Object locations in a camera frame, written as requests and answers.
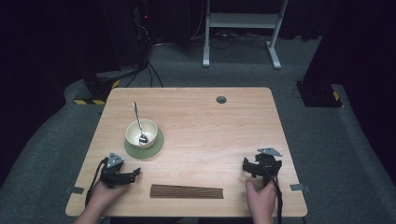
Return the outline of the metal spoon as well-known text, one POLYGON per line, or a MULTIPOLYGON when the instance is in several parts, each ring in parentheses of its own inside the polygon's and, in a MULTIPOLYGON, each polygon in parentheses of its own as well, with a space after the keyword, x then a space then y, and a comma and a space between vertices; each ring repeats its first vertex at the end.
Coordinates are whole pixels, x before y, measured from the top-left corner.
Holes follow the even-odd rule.
POLYGON ((139 131, 140 131, 140 136, 139 136, 139 139, 138 139, 139 144, 140 145, 146 145, 149 142, 149 139, 143 133, 143 128, 142 128, 141 120, 140 120, 140 117, 139 117, 139 113, 138 113, 138 108, 137 108, 136 102, 133 102, 133 107, 134 107, 134 113, 135 113, 135 116, 136 116, 136 121, 137 121, 137 124, 138 124, 138 128, 139 128, 139 131))

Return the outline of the black yellow-striped stand base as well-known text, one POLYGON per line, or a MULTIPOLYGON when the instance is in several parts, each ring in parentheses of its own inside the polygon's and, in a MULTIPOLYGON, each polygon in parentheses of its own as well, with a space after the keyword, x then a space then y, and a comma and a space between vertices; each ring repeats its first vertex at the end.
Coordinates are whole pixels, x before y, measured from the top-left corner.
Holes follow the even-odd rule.
POLYGON ((85 71, 82 76, 83 83, 74 97, 77 105, 104 105, 110 92, 120 84, 120 71, 85 71))
POLYGON ((296 82, 300 97, 307 107, 343 107, 339 94, 332 86, 319 86, 306 84, 302 81, 296 82))

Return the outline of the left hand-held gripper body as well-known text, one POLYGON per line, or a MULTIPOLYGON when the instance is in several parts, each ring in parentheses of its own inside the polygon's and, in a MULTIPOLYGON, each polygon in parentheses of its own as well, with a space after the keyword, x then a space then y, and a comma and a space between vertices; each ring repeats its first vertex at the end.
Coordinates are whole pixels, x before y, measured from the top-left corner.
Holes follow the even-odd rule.
POLYGON ((124 164, 124 158, 114 152, 110 152, 106 157, 106 162, 100 174, 100 180, 109 188, 121 186, 120 177, 122 175, 132 175, 132 173, 121 173, 120 169, 124 164))

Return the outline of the black equipment rack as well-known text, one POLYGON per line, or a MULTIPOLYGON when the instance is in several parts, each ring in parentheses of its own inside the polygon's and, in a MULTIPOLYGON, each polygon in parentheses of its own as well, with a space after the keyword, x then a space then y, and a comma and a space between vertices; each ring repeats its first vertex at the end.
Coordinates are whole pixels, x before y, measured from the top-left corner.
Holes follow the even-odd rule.
POLYGON ((120 67, 143 67, 150 47, 147 1, 103 0, 102 5, 120 67))

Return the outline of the person's left hand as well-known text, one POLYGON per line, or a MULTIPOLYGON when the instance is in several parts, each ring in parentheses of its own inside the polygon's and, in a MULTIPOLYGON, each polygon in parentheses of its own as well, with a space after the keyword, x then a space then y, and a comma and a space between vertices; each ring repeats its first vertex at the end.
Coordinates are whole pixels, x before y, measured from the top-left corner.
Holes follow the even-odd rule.
POLYGON ((98 182, 92 190, 87 207, 93 211, 103 213, 129 188, 129 185, 122 185, 112 189, 103 182, 98 182))

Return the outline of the person's right hand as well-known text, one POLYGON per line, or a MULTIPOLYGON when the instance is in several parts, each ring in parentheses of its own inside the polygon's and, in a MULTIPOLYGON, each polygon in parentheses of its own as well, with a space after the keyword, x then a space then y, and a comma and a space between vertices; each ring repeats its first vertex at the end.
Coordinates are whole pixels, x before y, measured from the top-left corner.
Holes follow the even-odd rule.
POLYGON ((271 217, 276 204, 276 186, 268 183, 263 189, 257 191, 253 182, 246 180, 247 207, 252 217, 271 217))

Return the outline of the cream ceramic bowl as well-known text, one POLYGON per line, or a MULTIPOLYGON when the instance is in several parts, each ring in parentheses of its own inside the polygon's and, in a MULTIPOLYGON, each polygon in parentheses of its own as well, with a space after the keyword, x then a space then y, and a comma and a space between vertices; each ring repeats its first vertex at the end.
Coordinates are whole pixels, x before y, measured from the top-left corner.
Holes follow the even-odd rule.
POLYGON ((150 119, 141 119, 132 122, 125 131, 125 139, 128 144, 139 149, 149 148, 157 140, 159 128, 150 119))

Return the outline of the row of brown chopsticks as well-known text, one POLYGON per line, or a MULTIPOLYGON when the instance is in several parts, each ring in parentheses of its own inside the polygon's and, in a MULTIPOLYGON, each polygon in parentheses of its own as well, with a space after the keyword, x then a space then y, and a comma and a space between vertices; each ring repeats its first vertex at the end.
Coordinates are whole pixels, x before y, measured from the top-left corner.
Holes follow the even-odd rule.
POLYGON ((223 189, 153 184, 151 198, 223 199, 223 189))

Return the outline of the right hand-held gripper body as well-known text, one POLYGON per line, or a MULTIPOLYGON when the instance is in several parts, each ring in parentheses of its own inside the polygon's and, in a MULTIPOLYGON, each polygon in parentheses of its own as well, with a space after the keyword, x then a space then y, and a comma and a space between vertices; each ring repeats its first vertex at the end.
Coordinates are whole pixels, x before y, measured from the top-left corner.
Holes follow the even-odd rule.
POLYGON ((272 147, 259 148, 255 156, 257 164, 253 163, 250 169, 257 172, 257 176, 262 177, 262 184, 266 186, 272 181, 274 175, 277 175, 282 161, 277 161, 276 157, 282 157, 282 154, 272 147))

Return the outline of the white metal stand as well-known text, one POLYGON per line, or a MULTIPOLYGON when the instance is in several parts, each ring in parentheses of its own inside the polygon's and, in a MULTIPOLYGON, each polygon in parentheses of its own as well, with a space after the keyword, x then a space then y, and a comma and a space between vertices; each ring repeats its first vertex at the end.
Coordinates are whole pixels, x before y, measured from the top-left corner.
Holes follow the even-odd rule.
POLYGON ((281 68, 275 45, 289 0, 282 0, 280 10, 276 14, 246 13, 215 13, 211 11, 211 0, 206 0, 205 10, 205 42, 203 51, 203 68, 210 65, 210 29, 211 28, 250 28, 271 29, 273 34, 266 42, 273 67, 281 68))

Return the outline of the round green coaster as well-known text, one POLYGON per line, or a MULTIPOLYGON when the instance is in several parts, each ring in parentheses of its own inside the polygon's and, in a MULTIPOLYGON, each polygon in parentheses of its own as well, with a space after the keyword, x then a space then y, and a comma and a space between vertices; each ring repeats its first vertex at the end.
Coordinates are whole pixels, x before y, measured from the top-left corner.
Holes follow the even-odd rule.
POLYGON ((135 159, 144 160, 156 155, 163 147, 164 135, 162 130, 157 133, 157 140, 148 148, 137 148, 131 145, 127 139, 124 139, 124 148, 127 154, 135 159))

